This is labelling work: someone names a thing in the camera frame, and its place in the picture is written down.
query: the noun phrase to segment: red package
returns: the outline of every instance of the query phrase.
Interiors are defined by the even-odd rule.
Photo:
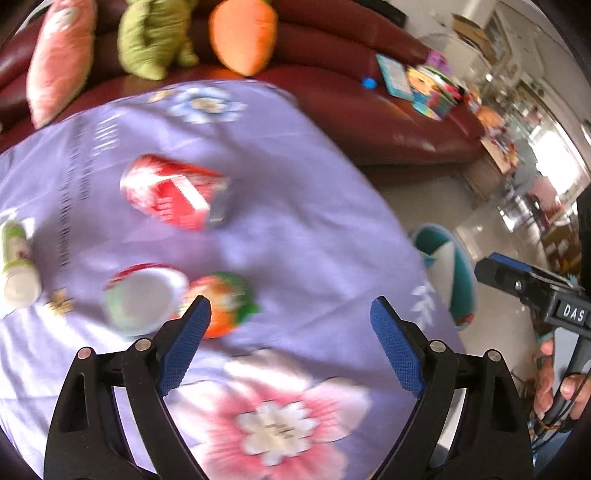
[[[141,212],[199,230],[222,223],[229,183],[220,173],[147,154],[121,177],[121,191]]]

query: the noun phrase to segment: green plush toy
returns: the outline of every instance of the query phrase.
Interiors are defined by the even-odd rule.
[[[119,23],[119,62],[148,80],[162,80],[173,61],[193,67],[199,58],[187,32],[197,0],[127,0]]]

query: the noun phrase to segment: book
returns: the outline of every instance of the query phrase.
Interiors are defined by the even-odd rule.
[[[399,61],[376,53],[376,59],[382,70],[384,83],[388,89],[388,93],[397,98],[402,98],[410,102],[414,101],[413,90],[408,84],[408,77],[406,67]]]

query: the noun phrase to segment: human hand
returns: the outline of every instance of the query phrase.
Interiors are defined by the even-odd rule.
[[[541,350],[544,355],[552,355],[554,350],[553,340],[544,342],[541,345]],[[584,381],[585,375],[571,375],[566,378],[560,386],[560,393],[566,400],[573,398],[574,393],[579,389],[581,383]],[[552,393],[552,385],[554,384],[554,369],[552,367],[552,359],[548,358],[544,361],[544,366],[540,370],[540,382],[538,383],[538,391],[535,394],[534,410],[538,417],[543,417],[554,401]],[[578,420],[583,414],[583,410],[587,406],[587,402],[591,397],[591,379],[588,380],[576,400],[574,406],[570,411],[570,417],[573,420]]]

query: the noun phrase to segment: blue flower print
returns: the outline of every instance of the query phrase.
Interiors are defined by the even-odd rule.
[[[217,87],[188,88],[174,100],[176,105],[168,113],[192,124],[233,122],[246,109],[244,103],[235,102],[228,92]]]

